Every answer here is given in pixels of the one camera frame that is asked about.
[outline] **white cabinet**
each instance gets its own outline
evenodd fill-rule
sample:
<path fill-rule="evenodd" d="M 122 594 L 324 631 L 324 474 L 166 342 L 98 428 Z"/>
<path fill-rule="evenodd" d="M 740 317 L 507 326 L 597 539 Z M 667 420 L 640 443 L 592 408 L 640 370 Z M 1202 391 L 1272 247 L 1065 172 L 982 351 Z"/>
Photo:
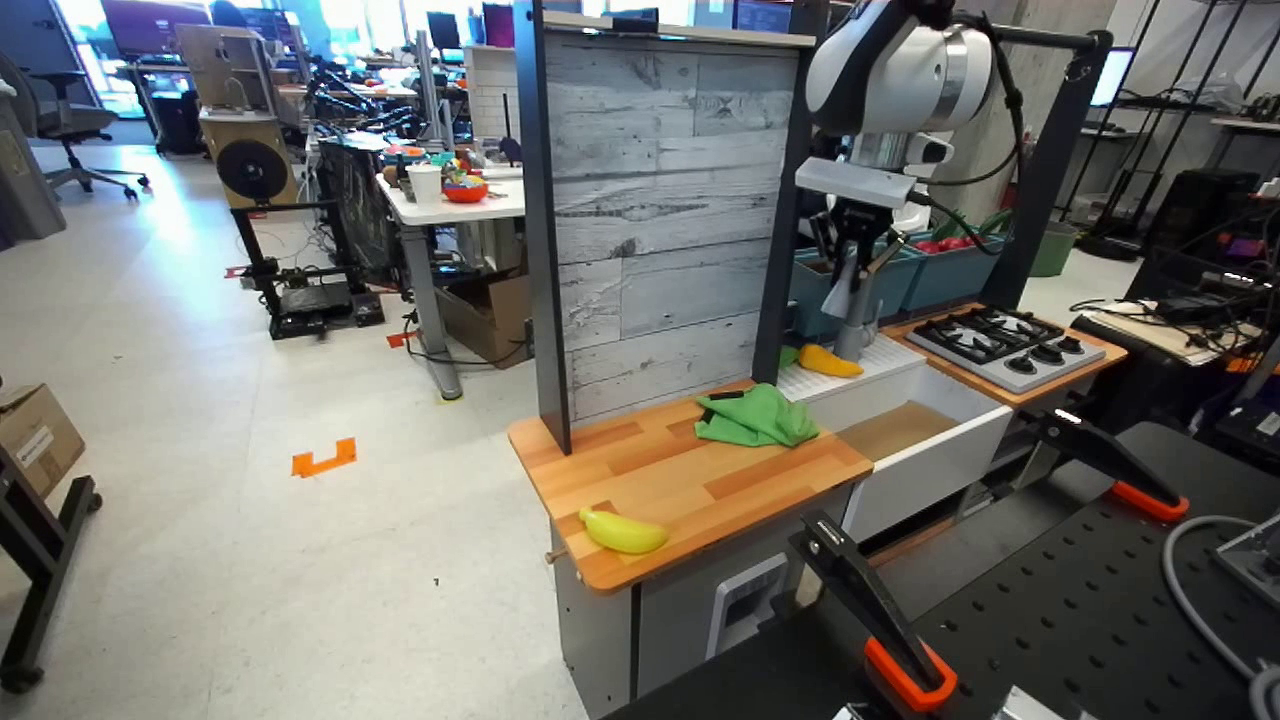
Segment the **white cabinet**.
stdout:
<path fill-rule="evenodd" d="M 845 530 L 868 539 L 935 501 L 975 485 L 1012 420 L 982 391 L 928 369 L 897 341 L 877 341 L 859 379 L 816 379 L 787 370 L 782 391 L 816 423 L 845 437 L 877 460 L 877 471 L 853 489 Z"/>

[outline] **toy stove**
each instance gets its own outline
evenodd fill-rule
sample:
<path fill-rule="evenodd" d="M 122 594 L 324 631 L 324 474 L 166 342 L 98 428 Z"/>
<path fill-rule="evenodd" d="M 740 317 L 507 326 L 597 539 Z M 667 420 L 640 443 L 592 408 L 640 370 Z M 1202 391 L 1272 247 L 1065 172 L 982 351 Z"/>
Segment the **toy stove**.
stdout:
<path fill-rule="evenodd" d="M 911 326 L 917 342 L 990 379 L 1008 391 L 1030 391 L 1076 369 L 1095 365 L 1105 351 L 1080 342 L 1030 312 L 972 307 Z"/>

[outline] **wheel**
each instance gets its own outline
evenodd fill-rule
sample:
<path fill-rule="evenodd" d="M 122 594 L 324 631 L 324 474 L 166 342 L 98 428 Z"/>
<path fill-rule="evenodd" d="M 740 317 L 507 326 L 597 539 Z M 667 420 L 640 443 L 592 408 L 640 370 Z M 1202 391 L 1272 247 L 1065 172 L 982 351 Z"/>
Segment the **wheel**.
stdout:
<path fill-rule="evenodd" d="M 19 691 L 36 689 L 39 679 L 45 679 L 45 667 L 16 667 L 16 672 L 5 672 L 0 682 L 19 695 Z"/>

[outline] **chair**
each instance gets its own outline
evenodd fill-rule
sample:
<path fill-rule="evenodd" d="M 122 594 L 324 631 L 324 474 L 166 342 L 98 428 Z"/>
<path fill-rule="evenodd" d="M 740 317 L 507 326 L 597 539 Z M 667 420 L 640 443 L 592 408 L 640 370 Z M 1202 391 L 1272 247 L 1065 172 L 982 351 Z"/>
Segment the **chair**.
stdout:
<path fill-rule="evenodd" d="M 153 187 L 144 172 L 120 172 L 120 168 L 83 168 L 75 155 L 81 140 L 113 140 L 104 129 L 114 120 L 104 108 L 70 103 L 70 82 L 81 82 L 81 72 L 19 72 L 0 55 L 0 76 L 16 86 L 16 114 L 28 135 L 45 135 L 62 144 L 66 168 L 45 172 L 45 187 L 81 184 L 91 192 L 91 184 L 120 184 L 126 200 L 136 200 L 136 187 L 126 177 L 136 177 L 141 187 Z"/>

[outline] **laboratory floor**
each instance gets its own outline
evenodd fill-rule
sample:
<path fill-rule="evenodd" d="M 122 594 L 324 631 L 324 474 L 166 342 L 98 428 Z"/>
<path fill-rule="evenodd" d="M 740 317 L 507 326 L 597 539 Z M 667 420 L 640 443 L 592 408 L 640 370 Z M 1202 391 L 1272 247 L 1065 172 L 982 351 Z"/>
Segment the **laboratory floor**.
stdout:
<path fill-rule="evenodd" d="M 62 187 L 66 233 L 0 252 L 0 374 L 46 379 L 98 480 L 55 613 L 45 682 L 5 720 L 571 720 L 548 523 L 505 428 L 533 415 L 533 365 L 462 365 L 444 404 L 388 348 L 391 325 L 270 342 L 212 163 L 147 144 L 144 168 Z M 1133 267 L 1072 254 L 1027 307 L 1117 295 Z M 294 451 L 356 437 L 315 480 Z M 5 565 L 0 626 L 25 578 Z"/>

